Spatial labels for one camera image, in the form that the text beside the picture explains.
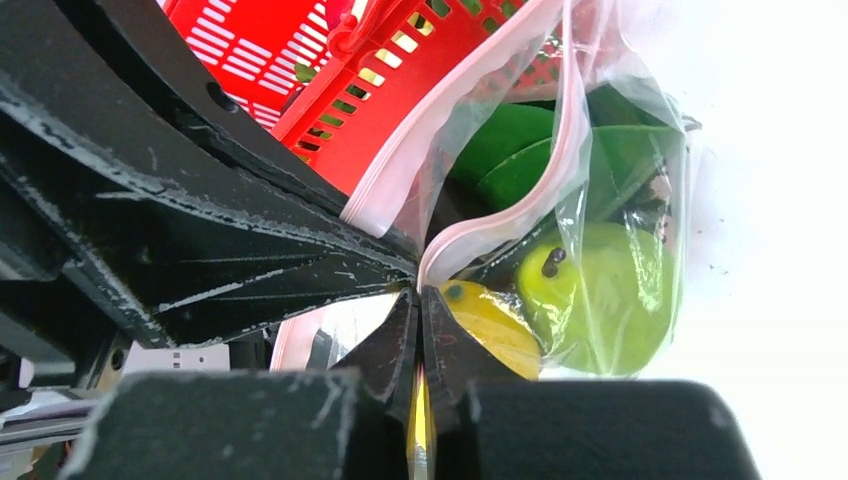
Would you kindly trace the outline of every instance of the screw hole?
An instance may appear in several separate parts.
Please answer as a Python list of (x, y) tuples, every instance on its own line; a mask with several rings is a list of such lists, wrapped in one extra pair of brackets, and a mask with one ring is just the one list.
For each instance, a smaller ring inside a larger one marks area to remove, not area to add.
[(212, 101), (215, 102), (219, 107), (230, 113), (238, 112), (239, 106), (230, 98), (229, 95), (224, 93), (224, 89), (218, 85), (217, 82), (209, 82), (206, 84), (206, 92), (209, 94), (209, 97), (212, 98)]
[(123, 350), (115, 350), (112, 352), (112, 358), (109, 360), (109, 364), (112, 366), (112, 370), (118, 371), (124, 368), (124, 361), (126, 361), (126, 354)]

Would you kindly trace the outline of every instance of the basket slot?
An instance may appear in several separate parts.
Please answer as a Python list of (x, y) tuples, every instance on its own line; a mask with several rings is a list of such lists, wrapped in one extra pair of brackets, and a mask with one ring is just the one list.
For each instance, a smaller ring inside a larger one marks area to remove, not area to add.
[(324, 140), (318, 137), (314, 137), (312, 135), (304, 135), (302, 139), (297, 142), (297, 146), (311, 153), (321, 150), (321, 147), (323, 146), (324, 142)]
[(312, 38), (314, 41), (317, 41), (321, 45), (327, 44), (327, 34), (321, 33), (320, 30), (315, 28), (311, 23), (301, 23), (300, 31), (305, 33), (308, 37)]
[(420, 45), (421, 42), (423, 42), (427, 38), (427, 35), (424, 35), (423, 32), (408, 23), (404, 23), (403, 25), (401, 25), (398, 31), (413, 40), (415, 42), (415, 48), (418, 48), (418, 45)]
[(318, 57), (320, 56), (318, 52), (314, 52), (309, 47), (294, 40), (289, 40), (288, 43), (286, 43), (286, 46), (288, 46), (287, 50), (291, 51), (295, 55), (300, 56), (300, 63), (304, 63), (306, 65), (311, 65), (312, 62), (318, 60)]
[(303, 140), (307, 142), (318, 142), (319, 144), (322, 141), (329, 140), (333, 138), (333, 132), (329, 130), (324, 130), (321, 128), (317, 128), (317, 125), (313, 128), (310, 128), (306, 135), (303, 136)]
[(447, 6), (451, 11), (463, 10), (471, 16), (480, 15), (483, 11), (483, 4), (491, 4), (492, 0), (433, 0), (433, 7), (444, 8)]
[(369, 88), (379, 88), (380, 85), (386, 82), (385, 75), (380, 75), (370, 67), (365, 67), (359, 71), (359, 78), (368, 83)]
[(317, 122), (315, 122), (315, 128), (316, 129), (327, 131), (327, 132), (330, 132), (330, 133), (338, 130), (340, 126), (341, 125), (333, 125), (333, 124), (330, 124), (330, 123), (323, 122), (321, 120), (318, 120)]
[(374, 58), (378, 62), (385, 64), (387, 67), (396, 69), (403, 63), (401, 56), (405, 56), (406, 54), (406, 52), (399, 53), (397, 50), (400, 50), (400, 48), (394, 43), (389, 42), (385, 47), (377, 51)]

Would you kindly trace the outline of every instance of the dark spot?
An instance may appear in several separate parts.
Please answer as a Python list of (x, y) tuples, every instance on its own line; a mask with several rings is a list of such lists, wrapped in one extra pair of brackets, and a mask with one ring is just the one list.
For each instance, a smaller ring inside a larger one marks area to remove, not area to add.
[(462, 285), (451, 285), (445, 290), (445, 297), (452, 302), (458, 302), (462, 300), (462, 295), (465, 293), (465, 289), (462, 288)]
[(553, 264), (562, 263), (562, 261), (565, 260), (565, 257), (566, 257), (565, 250), (557, 247), (557, 248), (551, 250), (550, 255), (548, 255), (548, 262), (553, 263)]
[(109, 359), (109, 364), (112, 367), (112, 370), (116, 372), (124, 367), (124, 361), (126, 360), (126, 354), (120, 348), (112, 352), (112, 358)]
[(554, 278), (558, 272), (559, 269), (554, 263), (545, 262), (545, 264), (542, 265), (542, 275), (544, 275), (545, 278)]

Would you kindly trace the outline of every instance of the black 3d-printed part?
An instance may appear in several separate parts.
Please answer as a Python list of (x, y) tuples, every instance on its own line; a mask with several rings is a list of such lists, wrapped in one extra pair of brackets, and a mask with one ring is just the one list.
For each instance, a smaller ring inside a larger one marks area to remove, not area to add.
[(351, 370), (132, 376), (60, 478), (397, 478), (382, 408)]

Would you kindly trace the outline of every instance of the scratched black surface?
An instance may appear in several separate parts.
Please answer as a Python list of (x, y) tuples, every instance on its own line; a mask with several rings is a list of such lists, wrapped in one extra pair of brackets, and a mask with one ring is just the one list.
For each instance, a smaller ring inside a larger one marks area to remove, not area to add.
[(93, 415), (60, 478), (397, 478), (355, 371), (133, 375)]
[(760, 478), (732, 412), (695, 383), (486, 382), (468, 395), (480, 478)]

